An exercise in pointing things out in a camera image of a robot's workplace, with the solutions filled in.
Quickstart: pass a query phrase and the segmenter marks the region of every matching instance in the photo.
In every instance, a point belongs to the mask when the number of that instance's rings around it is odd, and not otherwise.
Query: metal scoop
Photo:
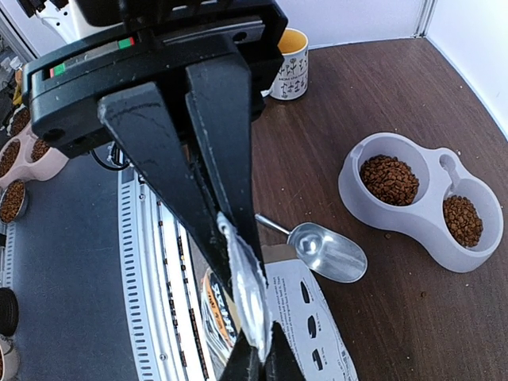
[[[286,234],[287,244],[296,248],[298,258],[325,278],[353,283],[367,271],[367,257],[361,247],[323,226],[305,222],[290,232],[261,214],[256,214],[256,220]]]

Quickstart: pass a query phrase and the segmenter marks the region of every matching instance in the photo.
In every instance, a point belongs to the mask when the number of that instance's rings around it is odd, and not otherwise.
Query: kibble piece
[[[49,146],[42,139],[37,139],[32,149],[32,162],[35,163],[49,150]]]
[[[375,197],[395,206],[410,205],[420,186],[410,166],[385,155],[367,160],[360,169],[360,178]]]
[[[10,223],[16,218],[24,197],[25,184],[22,181],[14,181],[7,187],[6,195],[0,205],[0,219],[4,224]]]
[[[443,215],[448,230],[459,244],[472,248],[479,243],[483,221],[467,197],[452,196],[444,200]]]
[[[9,169],[13,166],[20,147],[21,143],[18,140],[15,140],[9,144],[9,147],[7,147],[3,152],[2,158],[0,159],[0,177],[5,176]]]
[[[30,121],[30,111],[27,108],[24,108],[19,113],[14,115],[13,118],[13,124],[10,129],[10,134],[15,137],[18,135],[24,127],[29,123]]]

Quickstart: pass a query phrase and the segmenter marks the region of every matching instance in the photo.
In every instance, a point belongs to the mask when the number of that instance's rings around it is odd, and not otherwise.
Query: gray surface
[[[117,174],[79,157],[28,190],[13,274],[21,380],[137,380],[121,285]]]

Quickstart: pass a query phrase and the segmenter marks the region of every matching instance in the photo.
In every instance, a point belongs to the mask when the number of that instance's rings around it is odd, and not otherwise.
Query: white mug
[[[284,56],[270,96],[290,101],[301,97],[307,91],[309,78],[309,39],[297,29],[287,28],[279,42],[279,50]]]

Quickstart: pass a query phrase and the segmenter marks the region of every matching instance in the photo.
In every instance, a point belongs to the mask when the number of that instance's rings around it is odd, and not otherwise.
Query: wooden table
[[[426,40],[310,53],[302,99],[269,101],[253,126],[257,211],[286,227],[314,221],[358,242],[369,269],[344,285],[317,275],[361,380],[508,379],[508,243],[455,274],[416,241],[370,228],[345,209],[337,176],[366,136],[400,133],[460,151],[508,206],[508,144],[487,111]],[[260,228],[263,244],[285,237]]]

